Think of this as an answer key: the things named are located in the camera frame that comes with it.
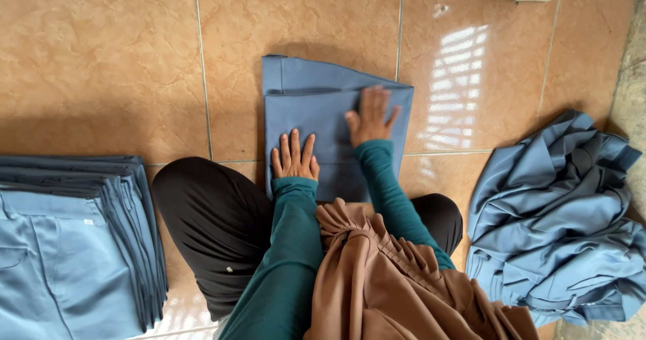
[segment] hand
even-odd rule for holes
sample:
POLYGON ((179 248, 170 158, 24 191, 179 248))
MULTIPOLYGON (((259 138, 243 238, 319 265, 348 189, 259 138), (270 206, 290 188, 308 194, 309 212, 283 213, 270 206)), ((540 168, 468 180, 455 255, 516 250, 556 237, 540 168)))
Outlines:
POLYGON ((395 105, 392 115, 384 123, 389 99, 390 91, 384 90, 381 85, 361 90, 359 113, 355 111, 346 113, 352 147, 357 148, 365 141, 387 140, 390 138, 390 131, 402 107, 401 105, 395 105))
POLYGON ((275 148, 271 150, 271 163, 274 167, 276 178, 295 176, 319 181, 319 164, 317 163, 317 158, 312 156, 313 149, 314 134, 311 134, 305 142, 302 158, 300 156, 298 130, 291 130, 291 152, 287 143, 287 135, 280 135, 282 165, 280 165, 279 150, 275 148))

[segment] teal shirt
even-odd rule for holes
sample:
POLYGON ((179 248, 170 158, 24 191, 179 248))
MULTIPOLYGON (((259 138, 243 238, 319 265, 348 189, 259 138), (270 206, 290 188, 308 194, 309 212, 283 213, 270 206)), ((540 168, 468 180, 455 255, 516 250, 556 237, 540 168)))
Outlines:
MULTIPOLYGON (((440 269, 453 262, 422 224, 393 174, 393 144, 372 140, 355 150, 375 212, 389 233, 433 247, 440 269)), ((310 328, 314 281, 323 261, 315 202, 318 183, 301 177, 271 182, 276 198, 271 247, 249 281, 220 339, 302 339, 310 328)))

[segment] black pants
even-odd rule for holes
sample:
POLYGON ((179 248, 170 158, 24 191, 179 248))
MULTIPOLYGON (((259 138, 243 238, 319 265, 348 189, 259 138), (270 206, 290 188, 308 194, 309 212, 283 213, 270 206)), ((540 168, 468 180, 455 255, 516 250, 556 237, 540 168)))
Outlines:
MULTIPOLYGON (((211 319, 228 315, 270 247, 272 202, 239 172, 199 157, 161 169, 152 195, 195 273, 211 319)), ((440 194, 412 202, 433 238, 451 255, 462 239, 456 204, 440 194)))

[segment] brown headscarf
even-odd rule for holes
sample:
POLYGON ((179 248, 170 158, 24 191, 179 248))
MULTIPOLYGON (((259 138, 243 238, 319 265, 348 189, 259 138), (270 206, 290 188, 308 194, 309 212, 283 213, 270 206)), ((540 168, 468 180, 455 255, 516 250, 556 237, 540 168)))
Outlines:
POLYGON ((440 271, 430 246, 395 240, 380 214, 337 198, 317 220, 327 254, 303 339, 538 339, 527 308, 490 303, 475 279, 440 271))

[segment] teal long sleeve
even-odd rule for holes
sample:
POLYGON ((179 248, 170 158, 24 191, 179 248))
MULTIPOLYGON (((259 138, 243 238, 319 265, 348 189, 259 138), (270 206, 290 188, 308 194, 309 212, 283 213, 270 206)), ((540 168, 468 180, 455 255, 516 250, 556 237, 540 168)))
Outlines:
POLYGON ((310 328, 314 281, 323 261, 316 220, 316 181, 271 182, 271 246, 249 281, 220 339, 302 339, 310 328))
POLYGON ((413 203, 395 178, 393 143, 390 140, 370 140, 359 145, 355 155, 366 177, 375 212, 382 214, 386 230, 395 238, 403 237, 413 244, 430 245, 440 270, 455 270, 453 261, 428 233, 413 203))

